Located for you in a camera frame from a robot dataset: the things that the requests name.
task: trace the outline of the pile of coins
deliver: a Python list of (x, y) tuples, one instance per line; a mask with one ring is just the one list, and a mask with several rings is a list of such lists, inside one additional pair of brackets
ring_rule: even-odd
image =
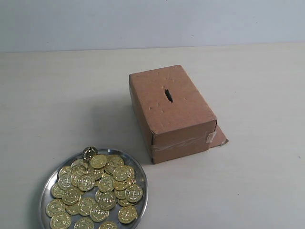
[[(83, 159), (75, 160), (71, 166), (64, 166), (58, 173), (58, 181), (52, 186), (55, 198), (47, 204), (46, 213), (51, 217), (52, 229), (67, 229), (71, 216), (80, 214), (74, 229), (93, 229), (94, 222), (102, 222), (118, 203), (118, 219), (122, 224), (133, 222), (137, 216), (134, 207), (143, 196), (142, 188), (136, 184), (135, 171), (124, 164), (119, 155), (98, 154), (89, 146), (82, 153)], [(82, 197), (95, 186), (99, 190), (95, 199)], [(99, 229), (117, 229), (113, 221), (106, 221)]]

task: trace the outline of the metal plate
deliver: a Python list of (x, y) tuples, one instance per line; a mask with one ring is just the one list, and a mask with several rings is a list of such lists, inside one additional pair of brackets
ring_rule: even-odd
[[(106, 154), (106, 155), (111, 155), (111, 154), (117, 154), (120, 155), (123, 159), (124, 159), (124, 163), (126, 165), (132, 166), (134, 168), (135, 171), (135, 176), (136, 176), (136, 180), (137, 180), (137, 184), (140, 185), (143, 189), (143, 197), (142, 199), (139, 201), (138, 204), (135, 205), (137, 212), (138, 212), (138, 217), (135, 221), (133, 221), (130, 224), (121, 224), (118, 220), (118, 212), (119, 210), (122, 208), (119, 204), (117, 204), (113, 209), (110, 210), (109, 212), (109, 217), (100, 222), (100, 223), (94, 223), (94, 228), (98, 229), (99, 226), (106, 221), (113, 221), (118, 225), (119, 229), (134, 229), (136, 228), (136, 226), (139, 224), (144, 211), (146, 209), (146, 205), (147, 205), (147, 198), (148, 198), (148, 186), (147, 186), (147, 178), (146, 175), (141, 167), (141, 165), (130, 155), (128, 155), (125, 152), (116, 150), (116, 149), (100, 149), (99, 150), (99, 154)], [(53, 200), (54, 198), (51, 195), (51, 187), (52, 185), (55, 184), (55, 182), (57, 181), (58, 177), (57, 174), (59, 172), (59, 170), (63, 167), (63, 166), (69, 166), (71, 165), (71, 163), (76, 160), (76, 159), (80, 159), (81, 158), (81, 153), (76, 154), (75, 156), (69, 158), (68, 160), (66, 160), (64, 163), (62, 163), (55, 171), (54, 173), (49, 177), (46, 185), (43, 188), (43, 192), (41, 195), (41, 199), (40, 199), (40, 204), (39, 204), (39, 218), (41, 219), (41, 226), (44, 229), (51, 229), (50, 227), (50, 220), (51, 218), (47, 216), (46, 214), (46, 206), (47, 204)], [(98, 190), (98, 187), (94, 187), (93, 190), (85, 193), (83, 195), (83, 197), (92, 197), (94, 198), (95, 196), (95, 192)], [(81, 215), (76, 215), (76, 216), (71, 216), (72, 219), (72, 223), (71, 226), (69, 227), (69, 229), (73, 229), (74, 228), (74, 224), (77, 220), (79, 220), (82, 216)]]

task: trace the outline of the hole in cardboard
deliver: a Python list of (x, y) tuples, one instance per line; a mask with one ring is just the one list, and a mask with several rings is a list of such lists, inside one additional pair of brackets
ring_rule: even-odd
[(167, 90), (167, 89), (165, 90), (165, 95), (166, 95), (168, 101), (173, 102), (173, 98), (172, 98), (172, 95), (169, 90)]

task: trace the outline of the plate rim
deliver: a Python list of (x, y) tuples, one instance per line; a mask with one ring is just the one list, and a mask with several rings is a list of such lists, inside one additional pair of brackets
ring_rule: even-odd
[[(121, 151), (121, 150), (115, 149), (115, 148), (100, 148), (100, 149), (98, 149), (98, 151), (100, 151), (100, 150), (108, 150), (108, 152), (109, 152), (109, 150), (112, 150), (112, 151), (121, 152), (121, 153), (123, 153), (123, 154), (127, 154), (128, 156), (130, 156), (130, 157), (133, 159), (133, 161), (134, 161), (135, 164), (139, 167), (140, 171), (141, 171), (142, 174), (143, 174), (144, 182), (145, 182), (145, 184), (146, 184), (146, 187), (145, 187), (146, 197), (145, 197), (145, 201), (144, 201), (143, 210), (142, 210), (142, 212), (141, 212), (141, 214), (140, 214), (140, 216), (139, 216), (139, 219), (138, 219), (138, 220), (135, 222), (135, 224), (134, 224), (134, 228), (136, 228), (136, 227), (139, 225), (139, 223), (140, 223), (140, 221), (141, 221), (141, 219), (142, 219), (142, 217), (143, 217), (143, 215), (144, 215), (144, 213), (145, 213), (145, 210), (146, 210), (146, 207), (147, 207), (147, 202), (148, 202), (148, 181), (147, 181), (147, 177), (146, 177), (146, 174), (145, 174), (145, 172), (144, 172), (144, 169), (142, 168), (141, 164), (140, 164), (133, 156), (131, 156), (130, 154), (128, 154), (128, 153), (126, 153), (126, 152), (124, 152), (124, 151)], [(51, 173), (51, 175), (48, 177), (47, 182), (46, 182), (46, 183), (44, 184), (44, 186), (43, 186), (42, 193), (41, 193), (41, 195), (40, 195), (39, 205), (38, 205), (38, 218), (39, 218), (39, 221), (40, 221), (41, 228), (43, 228), (43, 229), (45, 229), (45, 227), (44, 227), (43, 222), (42, 222), (42, 219), (41, 219), (41, 203), (42, 203), (42, 198), (43, 198), (44, 190), (46, 189), (46, 187), (47, 187), (47, 185), (48, 185), (48, 183), (49, 183), (50, 178), (51, 178), (52, 176), (54, 176), (55, 173), (58, 172), (57, 170), (58, 170), (59, 168), (61, 168), (67, 161), (69, 161), (69, 160), (71, 160), (72, 158), (78, 156), (79, 154), (81, 154), (81, 152), (72, 155), (72, 156), (69, 157), (67, 160), (65, 160), (64, 162), (62, 162), (59, 166), (57, 166), (56, 169), (55, 169), (55, 172)]]

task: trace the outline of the cardboard flap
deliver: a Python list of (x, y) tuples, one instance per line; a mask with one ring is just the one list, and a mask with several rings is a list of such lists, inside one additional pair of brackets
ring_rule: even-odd
[(216, 147), (216, 146), (222, 146), (226, 144), (229, 140), (224, 135), (223, 131), (220, 129), (220, 127), (216, 126), (216, 135), (213, 138), (213, 141), (210, 144), (210, 148)]

